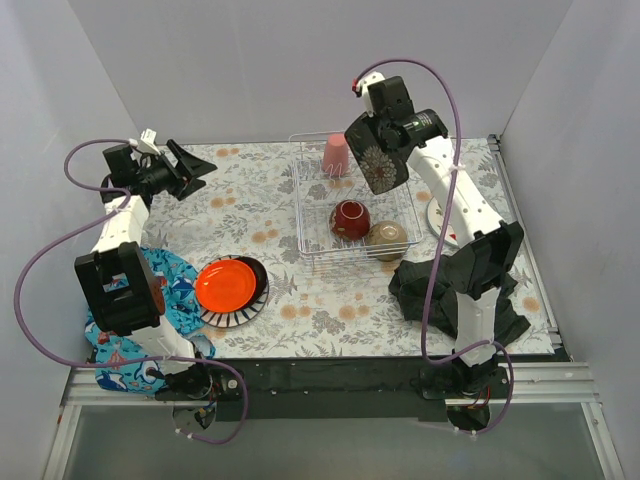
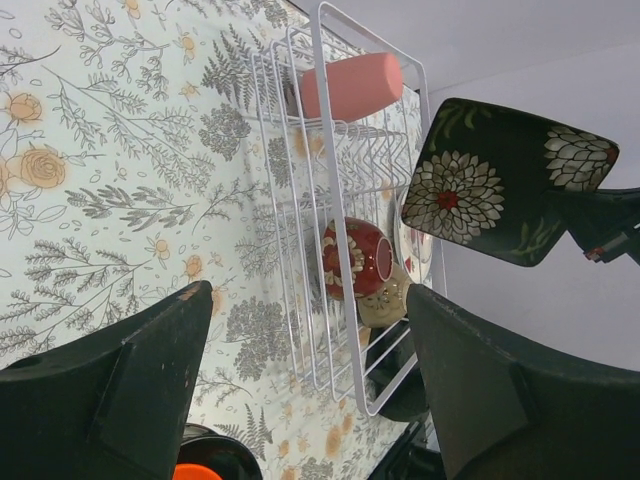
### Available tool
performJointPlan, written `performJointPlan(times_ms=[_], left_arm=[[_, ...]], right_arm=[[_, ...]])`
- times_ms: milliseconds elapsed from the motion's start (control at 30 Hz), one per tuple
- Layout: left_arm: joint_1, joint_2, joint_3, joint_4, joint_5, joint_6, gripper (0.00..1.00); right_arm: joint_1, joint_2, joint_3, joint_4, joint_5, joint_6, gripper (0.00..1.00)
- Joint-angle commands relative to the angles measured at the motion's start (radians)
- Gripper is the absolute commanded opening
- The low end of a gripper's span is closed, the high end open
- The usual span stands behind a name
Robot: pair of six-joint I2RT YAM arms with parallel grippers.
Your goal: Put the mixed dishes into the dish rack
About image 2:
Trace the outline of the red floral bowl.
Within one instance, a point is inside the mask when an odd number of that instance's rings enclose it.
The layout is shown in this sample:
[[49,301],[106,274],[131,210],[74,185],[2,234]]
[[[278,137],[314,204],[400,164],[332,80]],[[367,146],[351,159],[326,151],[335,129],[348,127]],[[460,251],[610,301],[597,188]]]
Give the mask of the red floral bowl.
[[[347,250],[354,296],[373,295],[391,277],[393,249],[387,236],[374,224],[353,217],[345,218]],[[344,281],[341,277],[340,255],[336,222],[331,220],[321,243],[323,280],[328,295],[344,299]]]

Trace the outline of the pink plastic cup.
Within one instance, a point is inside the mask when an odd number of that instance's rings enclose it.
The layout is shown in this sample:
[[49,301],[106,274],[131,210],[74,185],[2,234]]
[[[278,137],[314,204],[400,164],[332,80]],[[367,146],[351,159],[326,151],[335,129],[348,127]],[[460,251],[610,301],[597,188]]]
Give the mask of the pink plastic cup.
[[332,118],[347,123],[363,119],[397,102],[403,74],[391,53],[368,53],[326,64]]

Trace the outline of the black floral square plate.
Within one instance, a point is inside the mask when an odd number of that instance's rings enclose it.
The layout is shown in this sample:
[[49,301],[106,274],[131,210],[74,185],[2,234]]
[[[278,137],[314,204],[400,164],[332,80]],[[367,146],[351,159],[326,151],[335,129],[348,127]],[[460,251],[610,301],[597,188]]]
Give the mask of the black floral square plate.
[[505,106],[448,98],[403,202],[405,225],[521,267],[564,234],[547,191],[593,192],[616,163],[612,140]]

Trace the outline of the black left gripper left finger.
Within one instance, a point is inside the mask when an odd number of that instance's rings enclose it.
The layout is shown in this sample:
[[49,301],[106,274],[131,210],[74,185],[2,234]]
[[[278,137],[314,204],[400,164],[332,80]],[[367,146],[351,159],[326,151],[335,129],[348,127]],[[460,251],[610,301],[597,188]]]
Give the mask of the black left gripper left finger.
[[169,479],[211,322],[194,282],[1,371],[4,479]]

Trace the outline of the beige bowl black inside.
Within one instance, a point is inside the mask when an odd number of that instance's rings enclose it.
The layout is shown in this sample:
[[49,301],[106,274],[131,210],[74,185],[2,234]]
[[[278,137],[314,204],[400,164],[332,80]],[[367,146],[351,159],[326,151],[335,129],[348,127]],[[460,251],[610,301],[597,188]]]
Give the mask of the beige bowl black inside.
[[386,328],[407,315],[407,294],[412,280],[397,263],[391,277],[373,295],[359,298],[357,310],[362,324],[368,328]]

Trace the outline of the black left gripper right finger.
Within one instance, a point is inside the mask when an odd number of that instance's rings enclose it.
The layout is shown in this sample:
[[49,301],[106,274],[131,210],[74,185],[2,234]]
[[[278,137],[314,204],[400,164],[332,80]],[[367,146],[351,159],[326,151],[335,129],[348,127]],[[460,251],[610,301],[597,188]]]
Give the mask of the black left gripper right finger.
[[491,323],[423,285],[408,318],[450,479],[635,479],[639,375]]

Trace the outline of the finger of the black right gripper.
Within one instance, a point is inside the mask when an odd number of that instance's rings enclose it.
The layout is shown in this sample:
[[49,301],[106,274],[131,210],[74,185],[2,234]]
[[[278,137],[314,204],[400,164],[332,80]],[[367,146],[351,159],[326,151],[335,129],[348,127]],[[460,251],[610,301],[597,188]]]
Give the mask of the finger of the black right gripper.
[[542,199],[588,260],[609,263],[628,255],[639,264],[639,188],[549,190]]

